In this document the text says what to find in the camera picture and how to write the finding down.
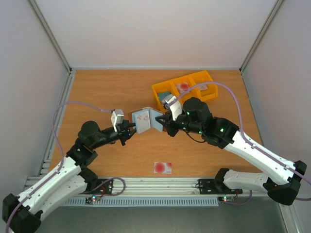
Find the white card with red marks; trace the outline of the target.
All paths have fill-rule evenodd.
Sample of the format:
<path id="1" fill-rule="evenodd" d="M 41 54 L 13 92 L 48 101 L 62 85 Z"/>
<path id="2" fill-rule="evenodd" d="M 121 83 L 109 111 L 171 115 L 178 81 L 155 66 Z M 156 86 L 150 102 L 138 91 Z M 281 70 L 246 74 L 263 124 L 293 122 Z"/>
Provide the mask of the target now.
<path id="1" fill-rule="evenodd" d="M 143 133 L 151 128 L 150 116 L 148 110 L 141 110 L 134 113 L 137 133 Z"/>

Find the brown leather card holder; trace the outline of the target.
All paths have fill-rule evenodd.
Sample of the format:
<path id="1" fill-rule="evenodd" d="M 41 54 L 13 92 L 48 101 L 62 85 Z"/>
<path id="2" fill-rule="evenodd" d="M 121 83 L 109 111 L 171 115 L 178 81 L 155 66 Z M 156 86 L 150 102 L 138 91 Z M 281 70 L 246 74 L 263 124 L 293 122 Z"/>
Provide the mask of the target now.
<path id="1" fill-rule="evenodd" d="M 144 107 L 133 110 L 128 113 L 130 122 L 135 123 L 135 128 L 138 134 L 148 131 L 149 129 L 156 129 L 159 132 L 164 131 L 164 127 L 156 121 L 156 117 L 164 115 L 163 112 L 151 107 Z"/>

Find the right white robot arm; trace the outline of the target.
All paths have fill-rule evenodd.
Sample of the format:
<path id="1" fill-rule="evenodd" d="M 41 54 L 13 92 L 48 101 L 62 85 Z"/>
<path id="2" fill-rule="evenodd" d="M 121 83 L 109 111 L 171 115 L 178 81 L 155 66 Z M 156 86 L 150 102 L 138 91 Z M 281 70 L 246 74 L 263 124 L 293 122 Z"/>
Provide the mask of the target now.
<path id="1" fill-rule="evenodd" d="M 244 134 L 233 122 L 213 116 L 207 104 L 198 98 L 192 97 L 180 104 L 176 96 L 168 95 L 162 105 L 167 112 L 155 119 L 169 136 L 174 137 L 179 131 L 197 133 L 204 143 L 231 152 L 260 170 L 259 173 L 249 173 L 221 168 L 211 185 L 217 193 L 246 189 L 267 194 L 272 200 L 287 206 L 296 200 L 301 176 L 307 169 L 304 162 L 287 161 L 272 153 Z"/>

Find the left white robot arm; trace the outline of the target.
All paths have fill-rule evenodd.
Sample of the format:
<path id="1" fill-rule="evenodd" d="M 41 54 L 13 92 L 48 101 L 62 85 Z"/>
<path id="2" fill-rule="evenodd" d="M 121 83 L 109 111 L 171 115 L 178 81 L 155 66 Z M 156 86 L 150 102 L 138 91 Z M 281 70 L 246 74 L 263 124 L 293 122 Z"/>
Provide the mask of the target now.
<path id="1" fill-rule="evenodd" d="M 100 130 L 95 121 L 81 126 L 74 145 L 61 162 L 36 184 L 15 196 L 3 199 L 2 220 L 7 233 L 34 233 L 44 218 L 63 202 L 78 194 L 91 194 L 98 188 L 104 192 L 108 179 L 101 182 L 88 168 L 97 157 L 96 148 L 120 141 L 122 145 L 136 132 L 135 123 L 123 120 Z"/>

